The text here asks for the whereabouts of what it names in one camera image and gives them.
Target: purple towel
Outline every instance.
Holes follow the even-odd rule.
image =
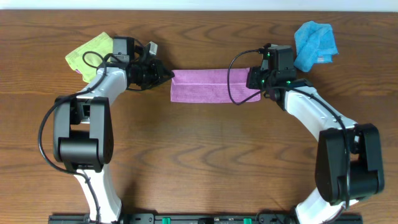
[[[174,70],[171,102],[177,103],[232,103],[226,84],[227,69]],[[232,97],[240,102],[258,90],[246,88],[248,68],[234,68],[230,72]],[[261,95],[248,102],[259,101]]]

